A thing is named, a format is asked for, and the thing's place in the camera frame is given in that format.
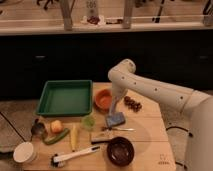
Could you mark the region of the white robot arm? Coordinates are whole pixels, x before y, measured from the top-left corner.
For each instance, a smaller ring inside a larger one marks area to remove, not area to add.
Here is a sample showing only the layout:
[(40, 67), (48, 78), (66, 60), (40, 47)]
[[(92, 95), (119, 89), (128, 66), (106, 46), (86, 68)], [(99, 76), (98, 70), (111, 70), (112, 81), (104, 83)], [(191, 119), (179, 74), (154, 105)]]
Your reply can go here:
[(136, 65), (124, 59), (108, 71), (116, 99), (132, 90), (190, 116), (185, 171), (213, 171), (213, 95), (135, 74)]

